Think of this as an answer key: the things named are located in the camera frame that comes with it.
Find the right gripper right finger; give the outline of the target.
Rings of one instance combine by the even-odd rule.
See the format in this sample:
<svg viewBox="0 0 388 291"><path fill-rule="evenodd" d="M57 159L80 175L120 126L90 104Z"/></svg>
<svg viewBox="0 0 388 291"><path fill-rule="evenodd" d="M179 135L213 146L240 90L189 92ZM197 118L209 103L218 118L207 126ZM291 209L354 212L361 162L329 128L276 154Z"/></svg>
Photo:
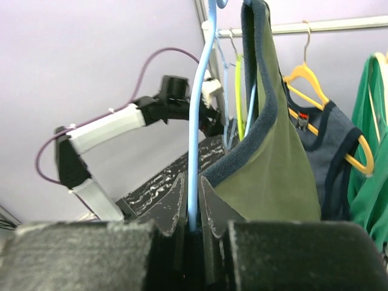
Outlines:
<svg viewBox="0 0 388 291"><path fill-rule="evenodd" d="M210 290L386 290L382 257L350 222L246 221L198 180Z"/></svg>

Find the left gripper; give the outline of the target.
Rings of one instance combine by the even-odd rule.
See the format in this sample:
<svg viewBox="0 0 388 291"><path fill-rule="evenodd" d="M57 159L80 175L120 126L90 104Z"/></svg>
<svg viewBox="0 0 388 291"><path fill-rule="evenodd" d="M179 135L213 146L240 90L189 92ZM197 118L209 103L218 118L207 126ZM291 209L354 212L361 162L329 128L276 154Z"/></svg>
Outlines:
<svg viewBox="0 0 388 291"><path fill-rule="evenodd" d="M224 132L221 112L212 106L208 108L204 104L199 105L198 124L199 130L206 138L222 135Z"/></svg>

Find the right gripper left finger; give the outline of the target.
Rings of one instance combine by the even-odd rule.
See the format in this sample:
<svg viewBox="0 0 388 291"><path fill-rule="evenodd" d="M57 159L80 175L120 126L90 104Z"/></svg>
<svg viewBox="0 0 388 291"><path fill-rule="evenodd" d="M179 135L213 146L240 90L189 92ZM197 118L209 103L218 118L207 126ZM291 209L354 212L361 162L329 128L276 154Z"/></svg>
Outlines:
<svg viewBox="0 0 388 291"><path fill-rule="evenodd" d="M187 178L132 222L18 227L1 252L2 290L181 290Z"/></svg>

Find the light blue wire hanger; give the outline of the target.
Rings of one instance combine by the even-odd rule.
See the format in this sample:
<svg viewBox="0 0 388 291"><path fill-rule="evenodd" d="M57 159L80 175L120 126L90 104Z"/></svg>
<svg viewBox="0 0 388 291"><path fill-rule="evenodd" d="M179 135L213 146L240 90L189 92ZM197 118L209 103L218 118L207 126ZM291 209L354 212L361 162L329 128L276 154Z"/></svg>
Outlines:
<svg viewBox="0 0 388 291"><path fill-rule="evenodd" d="M223 73L224 73L223 89L224 89L225 125L224 125L224 131L223 131L223 143L224 143L224 148L226 150L226 153L228 153L232 149L232 144L233 144L233 140L234 140L235 135L236 135L235 132L237 129L237 120L236 119L232 119L232 125L230 125L228 72L229 72L229 68L236 67L236 65L231 63L231 62L226 61L226 58L225 58L224 53L223 53L222 48L221 48L220 39L221 39L221 30L218 28L216 30L215 40L216 40L219 54L221 55Z"/></svg>

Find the lime green hanger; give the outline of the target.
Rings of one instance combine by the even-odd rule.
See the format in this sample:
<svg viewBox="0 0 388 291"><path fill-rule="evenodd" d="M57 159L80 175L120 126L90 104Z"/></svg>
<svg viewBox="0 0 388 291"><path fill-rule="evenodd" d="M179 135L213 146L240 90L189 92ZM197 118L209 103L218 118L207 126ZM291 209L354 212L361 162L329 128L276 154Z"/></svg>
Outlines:
<svg viewBox="0 0 388 291"><path fill-rule="evenodd" d="M245 124L243 120L243 107L242 107L242 98L241 98L241 68L242 68L242 60L243 55L239 54L235 43L233 41L233 31L230 28L230 41L231 45L234 49L236 56L236 64L235 64L235 101L236 101L236 119L237 119L237 128L238 128L238 138L239 141L242 141L244 138Z"/></svg>

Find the olive green tank top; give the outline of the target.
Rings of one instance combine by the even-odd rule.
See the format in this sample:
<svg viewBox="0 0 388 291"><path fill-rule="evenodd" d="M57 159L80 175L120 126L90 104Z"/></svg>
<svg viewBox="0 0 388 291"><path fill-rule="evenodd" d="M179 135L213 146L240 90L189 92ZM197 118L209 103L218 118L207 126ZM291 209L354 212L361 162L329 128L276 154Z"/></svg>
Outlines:
<svg viewBox="0 0 388 291"><path fill-rule="evenodd" d="M315 179L289 110L264 1L241 9L246 86L255 85L255 122L203 172L216 194L247 220L319 221Z"/></svg>

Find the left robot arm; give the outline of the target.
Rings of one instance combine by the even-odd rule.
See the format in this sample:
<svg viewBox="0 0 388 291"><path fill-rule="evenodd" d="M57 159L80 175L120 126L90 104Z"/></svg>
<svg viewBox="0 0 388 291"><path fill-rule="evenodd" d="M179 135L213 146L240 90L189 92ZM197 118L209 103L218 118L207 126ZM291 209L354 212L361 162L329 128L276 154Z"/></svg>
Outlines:
<svg viewBox="0 0 388 291"><path fill-rule="evenodd" d="M135 216L128 206L119 206L89 172L82 154L131 130L159 121L189 118L187 78L164 75L155 96L143 96L115 113L72 129L55 139L56 168L61 185L103 221L123 221Z"/></svg>

